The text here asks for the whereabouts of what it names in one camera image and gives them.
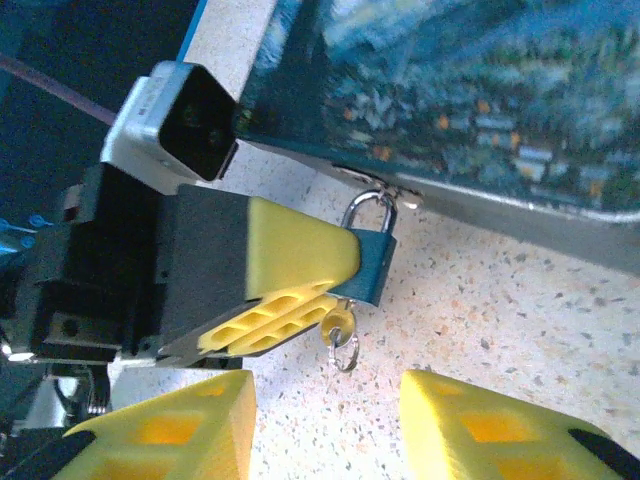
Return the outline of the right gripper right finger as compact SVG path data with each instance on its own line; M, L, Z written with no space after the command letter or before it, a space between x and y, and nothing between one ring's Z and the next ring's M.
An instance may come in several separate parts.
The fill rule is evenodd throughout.
M418 479L636 479L639 460L595 425L425 370L400 385Z

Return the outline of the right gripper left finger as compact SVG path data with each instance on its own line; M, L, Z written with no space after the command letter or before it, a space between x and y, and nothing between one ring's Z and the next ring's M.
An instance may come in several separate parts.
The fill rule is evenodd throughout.
M87 420L34 450L8 479L246 479L254 376L232 370Z

